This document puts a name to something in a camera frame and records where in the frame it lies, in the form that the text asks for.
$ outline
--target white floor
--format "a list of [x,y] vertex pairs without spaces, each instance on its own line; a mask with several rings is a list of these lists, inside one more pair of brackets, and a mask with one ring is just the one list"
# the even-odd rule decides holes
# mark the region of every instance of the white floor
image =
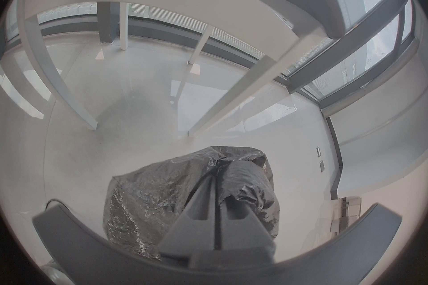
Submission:
[[60,199],[104,236],[104,201],[113,175],[216,145],[266,153],[281,204],[277,261],[331,238],[338,202],[329,200],[329,191],[338,165],[328,127],[313,103],[272,82],[190,139],[187,130],[245,74],[244,68],[201,55],[188,73],[191,50],[141,38],[130,38],[126,51],[119,42],[100,44],[92,33],[50,36],[45,42],[62,78],[99,125],[96,131],[87,129],[55,102],[21,47],[3,56],[0,204],[39,265],[50,256],[31,218],[47,200]]

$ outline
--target white wall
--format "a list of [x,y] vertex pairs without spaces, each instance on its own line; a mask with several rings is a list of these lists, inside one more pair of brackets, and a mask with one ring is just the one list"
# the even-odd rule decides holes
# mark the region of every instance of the white wall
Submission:
[[420,14],[417,26],[415,56],[379,88],[331,116],[343,159],[339,197],[400,179],[428,149],[428,22]]
[[373,283],[398,256],[420,223],[428,202],[428,160],[424,160],[413,172],[381,189],[361,195],[361,213],[372,204],[381,203],[403,216],[403,221],[391,245],[377,265],[361,282]]

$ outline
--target crumpled plastic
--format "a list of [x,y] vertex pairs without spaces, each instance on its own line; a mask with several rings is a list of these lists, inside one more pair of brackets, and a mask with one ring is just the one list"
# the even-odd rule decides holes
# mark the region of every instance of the crumpled plastic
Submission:
[[219,202],[228,196],[249,204],[272,237],[280,205],[266,155],[251,147],[207,147],[111,179],[103,228],[125,250],[160,260],[157,245],[168,233],[201,180],[217,175]]

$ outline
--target gray column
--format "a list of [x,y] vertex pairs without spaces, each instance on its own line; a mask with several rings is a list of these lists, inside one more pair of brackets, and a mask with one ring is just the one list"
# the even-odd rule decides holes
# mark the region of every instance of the gray column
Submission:
[[97,2],[100,42],[112,43],[119,34],[120,2]]

